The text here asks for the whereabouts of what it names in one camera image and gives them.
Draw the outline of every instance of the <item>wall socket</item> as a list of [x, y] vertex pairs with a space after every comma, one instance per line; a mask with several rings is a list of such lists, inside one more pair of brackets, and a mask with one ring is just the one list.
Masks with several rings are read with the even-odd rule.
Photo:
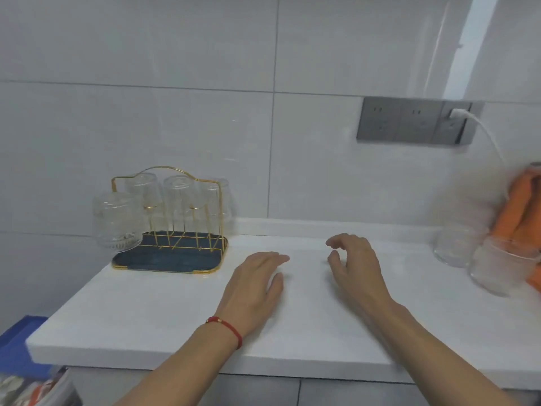
[[357, 132], [358, 141], [467, 145], [473, 140], [471, 121], [450, 120], [453, 108], [480, 115], [482, 103], [365, 97]]

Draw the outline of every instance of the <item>white countertop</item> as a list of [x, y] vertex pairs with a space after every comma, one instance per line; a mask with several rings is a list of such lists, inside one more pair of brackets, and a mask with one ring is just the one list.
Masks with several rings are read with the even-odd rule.
[[[391, 294], [430, 332], [501, 387], [541, 389], [541, 294], [526, 284], [510, 298], [485, 292], [464, 270], [433, 257], [426, 242], [431, 230], [270, 220], [245, 220], [241, 227], [262, 235], [230, 237], [213, 274], [106, 266], [28, 339], [33, 359], [154, 369], [214, 313], [234, 268], [248, 254], [270, 250], [291, 257], [281, 267], [283, 300], [222, 372], [411, 382], [335, 293], [325, 240], [341, 228], [370, 231]], [[278, 233], [307, 237], [268, 236]]]

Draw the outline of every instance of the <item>white wall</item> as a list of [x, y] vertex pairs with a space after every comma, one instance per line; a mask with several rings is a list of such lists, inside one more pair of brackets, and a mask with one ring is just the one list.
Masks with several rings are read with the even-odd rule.
[[487, 101], [521, 168], [541, 148], [540, 14], [541, 0], [0, 0], [0, 297], [19, 305], [0, 330], [104, 265], [90, 239], [56, 235], [88, 236], [91, 197], [148, 166], [228, 178], [244, 217], [435, 225], [456, 188], [496, 200], [482, 134], [462, 150], [356, 143], [362, 97]]

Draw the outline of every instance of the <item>white charging cable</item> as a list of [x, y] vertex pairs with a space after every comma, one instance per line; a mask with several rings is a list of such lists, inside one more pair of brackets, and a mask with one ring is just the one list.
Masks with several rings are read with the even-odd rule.
[[464, 120], [474, 120], [481, 127], [481, 129], [485, 132], [486, 136], [488, 136], [490, 142], [492, 143], [492, 146], [496, 150], [496, 154], [497, 154], [498, 158], [500, 159], [500, 161], [501, 161], [501, 163], [502, 163], [502, 165], [504, 167], [504, 174], [505, 174], [504, 194], [505, 194], [506, 199], [509, 200], [509, 192], [507, 190], [507, 179], [508, 179], [508, 176], [509, 176], [508, 175], [509, 168], [508, 168], [507, 162], [505, 161], [502, 150], [500, 149], [500, 147], [496, 143], [494, 135], [492, 135], [490, 130], [488, 128], [486, 128], [486, 125], [483, 124], [483, 122], [479, 119], [479, 117], [477, 117], [475, 114], [472, 114], [468, 110], [464, 110], [464, 109], [461, 109], [461, 108], [453, 108], [451, 110], [451, 113], [449, 114], [449, 118], [460, 118], [460, 119], [464, 119]]

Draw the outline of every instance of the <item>left hand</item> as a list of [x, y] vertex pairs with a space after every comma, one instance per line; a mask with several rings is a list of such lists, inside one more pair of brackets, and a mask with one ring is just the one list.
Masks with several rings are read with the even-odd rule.
[[287, 255], [258, 252], [239, 265], [227, 283], [215, 316], [229, 322], [244, 338], [267, 321], [280, 300], [283, 275], [273, 272], [287, 262]]

